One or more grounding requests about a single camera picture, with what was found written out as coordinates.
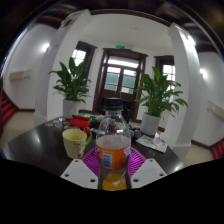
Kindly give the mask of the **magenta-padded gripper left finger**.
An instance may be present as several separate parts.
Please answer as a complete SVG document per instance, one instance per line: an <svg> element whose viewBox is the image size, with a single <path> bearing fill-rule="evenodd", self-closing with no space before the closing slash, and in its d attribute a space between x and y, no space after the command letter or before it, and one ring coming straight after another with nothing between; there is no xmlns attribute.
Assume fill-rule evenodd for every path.
<svg viewBox="0 0 224 224"><path fill-rule="evenodd" d="M93 148L82 159L73 159L61 178L84 188L97 189L99 175L98 153Z"/></svg>

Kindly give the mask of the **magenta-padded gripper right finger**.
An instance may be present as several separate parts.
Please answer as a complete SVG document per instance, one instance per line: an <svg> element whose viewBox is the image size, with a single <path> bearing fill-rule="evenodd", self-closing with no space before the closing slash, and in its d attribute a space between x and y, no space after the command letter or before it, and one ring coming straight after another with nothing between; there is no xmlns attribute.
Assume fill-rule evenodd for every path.
<svg viewBox="0 0 224 224"><path fill-rule="evenodd" d="M165 177L166 173L155 159L146 159L136 149L131 148L128 175L131 188L136 189Z"/></svg>

